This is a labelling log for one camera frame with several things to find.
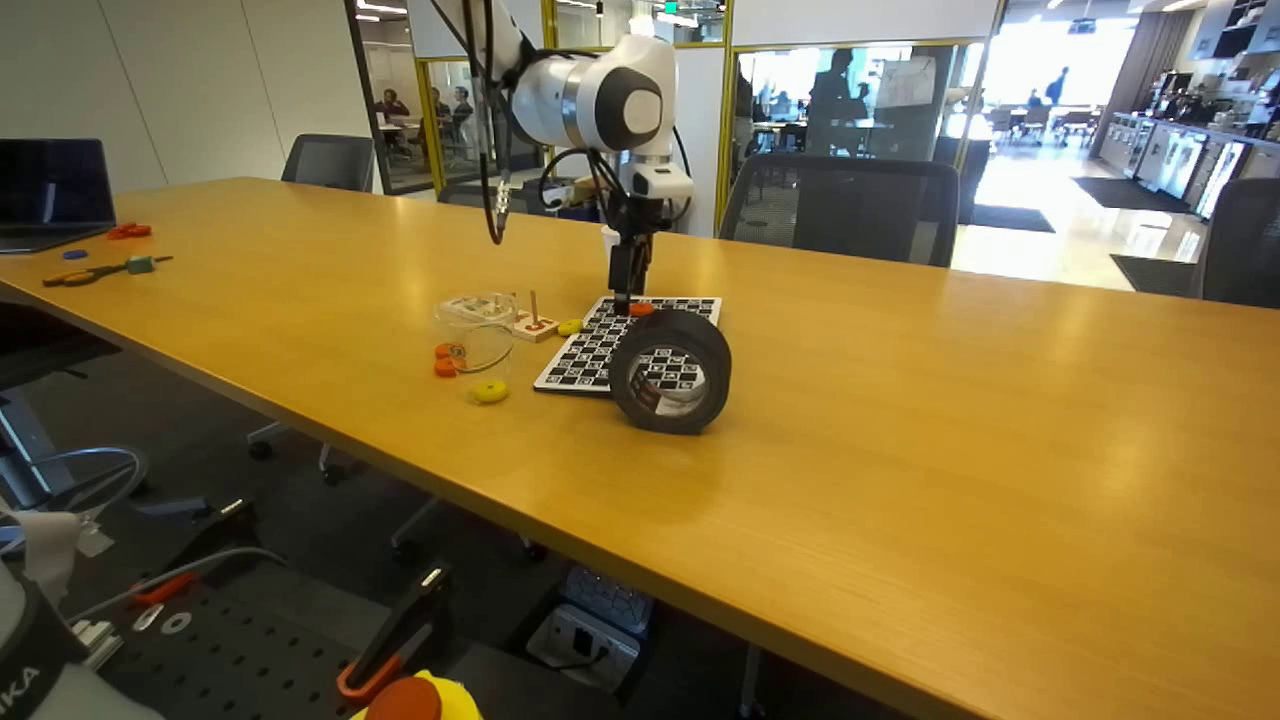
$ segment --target orange object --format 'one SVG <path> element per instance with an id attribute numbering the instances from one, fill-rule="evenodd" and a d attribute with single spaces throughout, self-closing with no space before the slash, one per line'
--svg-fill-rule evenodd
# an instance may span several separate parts
<path id="1" fill-rule="evenodd" d="M 118 225 L 108 230 L 108 238 L 141 238 L 141 236 L 152 236 L 152 225 Z"/>
<path id="2" fill-rule="evenodd" d="M 174 577 L 174 581 L 165 581 L 155 586 L 134 592 L 132 600 L 142 606 L 168 605 L 171 597 L 188 592 L 192 582 L 194 582 L 194 577 Z"/>
<path id="3" fill-rule="evenodd" d="M 438 720 L 438 693 L 430 678 L 403 674 L 371 696 L 365 720 Z"/>
<path id="4" fill-rule="evenodd" d="M 460 354 L 466 354 L 466 348 L 462 343 L 435 343 L 435 358 L 460 358 Z"/>
<path id="5" fill-rule="evenodd" d="M 462 358 L 460 354 L 435 354 L 435 376 L 460 376 Z"/>
<path id="6" fill-rule="evenodd" d="M 657 310 L 652 305 L 640 305 L 640 300 L 627 305 L 627 317 L 637 317 L 637 319 L 652 317 L 652 310 Z"/>

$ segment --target glass wall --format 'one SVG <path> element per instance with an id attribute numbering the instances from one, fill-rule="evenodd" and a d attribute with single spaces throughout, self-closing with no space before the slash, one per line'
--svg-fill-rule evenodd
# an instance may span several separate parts
<path id="1" fill-rule="evenodd" d="M 1134 17 L 1002 25 L 984 72 L 984 132 L 1001 150 L 1087 150 L 1133 42 Z"/>
<path id="2" fill-rule="evenodd" d="M 355 6 L 355 35 L 382 190 L 428 188 L 423 101 L 415 91 L 406 17 Z"/>
<path id="3" fill-rule="evenodd" d="M 657 29 L 672 42 L 719 42 L 719 0 L 657 0 Z M 554 46 L 613 46 L 627 35 L 630 0 L 554 0 Z"/>
<path id="4" fill-rule="evenodd" d="M 435 150 L 438 150 L 438 174 L 435 188 L 438 200 L 456 202 L 480 202 L 480 150 L 482 150 L 482 112 L 470 94 L 466 58 L 430 58 L 428 66 L 428 91 L 435 101 Z M 540 172 L 540 147 L 517 127 L 511 112 L 496 112 L 496 142 L 506 159 L 506 181 L 533 181 Z"/>
<path id="5" fill-rule="evenodd" d="M 927 159 L 965 46 L 850 42 L 737 56 L 737 150 Z"/>

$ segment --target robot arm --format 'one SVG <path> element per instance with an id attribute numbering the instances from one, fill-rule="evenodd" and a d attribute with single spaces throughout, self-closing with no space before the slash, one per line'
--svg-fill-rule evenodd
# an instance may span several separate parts
<path id="1" fill-rule="evenodd" d="M 618 188 L 602 209 L 615 242 L 609 288 L 645 292 L 652 230 L 692 197 L 672 132 L 672 42 L 624 35 L 601 58 L 554 56 L 536 50 L 492 0 L 435 0 L 435 13 L 536 142 L 615 150 Z"/>

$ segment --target chair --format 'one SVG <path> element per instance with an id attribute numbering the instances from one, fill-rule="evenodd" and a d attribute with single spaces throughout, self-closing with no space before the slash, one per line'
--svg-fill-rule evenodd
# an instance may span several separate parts
<path id="1" fill-rule="evenodd" d="M 930 147 L 930 159 L 951 164 L 958 172 L 958 225 L 972 225 L 972 202 L 976 202 L 976 188 L 984 185 L 993 142 L 940 136 Z"/>
<path id="2" fill-rule="evenodd" d="M 283 174 L 287 185 L 315 185 L 315 188 L 347 188 L 347 190 L 371 190 L 371 139 L 369 136 L 318 136 L 304 132 L 292 139 Z M 272 457 L 272 437 L 279 437 L 283 424 L 272 420 L 263 429 L 251 429 L 247 457 L 268 459 Z M 318 447 L 318 476 L 341 476 L 326 459 L 326 445 Z"/>
<path id="3" fill-rule="evenodd" d="M 719 236 L 947 269 L 957 216 L 947 164 L 750 155 Z"/>
<path id="4" fill-rule="evenodd" d="M 371 139 L 304 132 L 292 139 L 279 181 L 371 190 Z"/>
<path id="5" fill-rule="evenodd" d="M 1280 181 L 1237 181 L 1221 190 L 1202 300 L 1280 309 Z"/>
<path id="6" fill-rule="evenodd" d="M 1037 147 L 1049 127 L 1049 105 L 1001 105 L 987 112 L 987 121 L 995 132 L 995 147 L 1017 147 L 1020 139 Z"/>

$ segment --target desk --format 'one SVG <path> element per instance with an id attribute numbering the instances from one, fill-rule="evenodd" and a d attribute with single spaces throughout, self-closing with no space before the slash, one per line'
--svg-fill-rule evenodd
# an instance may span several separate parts
<path id="1" fill-rule="evenodd" d="M 580 317 L 589 225 L 517 216 L 492 246 L 474 209 L 268 181 L 128 220 L 174 255 L 155 276 L 38 288 L 50 252 L 0 278 L 848 687 L 1025 720 L 1280 709 L 1275 310 L 658 236 L 652 292 L 729 300 L 737 381 L 707 437 L 652 437 L 430 376 L 445 297 Z"/>

